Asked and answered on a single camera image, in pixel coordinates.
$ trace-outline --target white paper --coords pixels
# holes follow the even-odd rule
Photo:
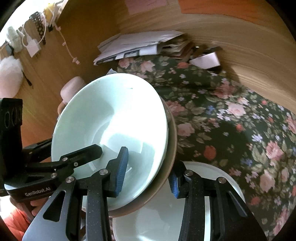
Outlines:
[[[100,52],[103,52],[111,44],[111,42],[117,39],[120,35],[121,34],[114,35],[111,38],[108,38],[107,40],[100,43],[98,46],[98,49],[100,50]]]
[[[94,65],[97,65],[98,63],[102,63],[102,62],[110,62],[110,61],[121,59],[121,58],[144,56],[144,55],[156,55],[156,54],[160,54],[160,52],[161,52],[161,45],[159,44],[149,45],[141,48],[128,50],[113,56],[109,56],[108,58],[105,58],[105,59],[99,60],[98,58],[96,58],[94,60]]]
[[[150,53],[151,49],[143,47],[157,45],[182,34],[183,33],[179,31],[156,31],[124,34],[119,37],[113,36],[98,46],[102,53],[94,60],[94,63],[96,64],[98,61],[105,61],[107,59],[112,60],[112,57],[119,55],[120,53],[126,53],[132,50],[136,51],[138,49],[141,49],[143,55],[148,55],[144,53],[147,51]]]
[[[190,60],[189,63],[201,69],[210,69],[220,65],[215,52]]]

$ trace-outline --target stacked dishes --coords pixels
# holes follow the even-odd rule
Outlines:
[[[155,89],[135,75],[106,75],[81,89],[63,110],[53,134],[52,160],[92,144],[100,145],[103,154],[99,159],[75,169],[73,176],[81,179],[105,168],[126,146],[129,161],[122,191],[117,198],[108,199],[111,216],[125,215],[143,206],[165,183],[176,152],[176,126],[173,119],[170,122],[174,133],[167,154],[170,161],[164,161],[168,122]],[[165,174],[156,178],[161,169]],[[154,178],[156,188],[148,189],[135,201]]]

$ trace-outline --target pink paper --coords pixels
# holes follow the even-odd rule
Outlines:
[[[146,12],[151,9],[166,6],[167,0],[125,0],[129,14]]]

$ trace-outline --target red sleeve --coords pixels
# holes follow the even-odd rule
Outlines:
[[[22,241],[22,237],[30,225],[26,214],[18,209],[14,209],[11,214],[4,219],[4,223],[18,241]]]

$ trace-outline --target paper stack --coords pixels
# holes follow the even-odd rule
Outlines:
[[[183,32],[156,31],[137,34],[117,34],[100,43],[101,54],[94,60],[94,65],[116,59],[162,54],[177,59],[189,56],[193,43],[188,41]]]

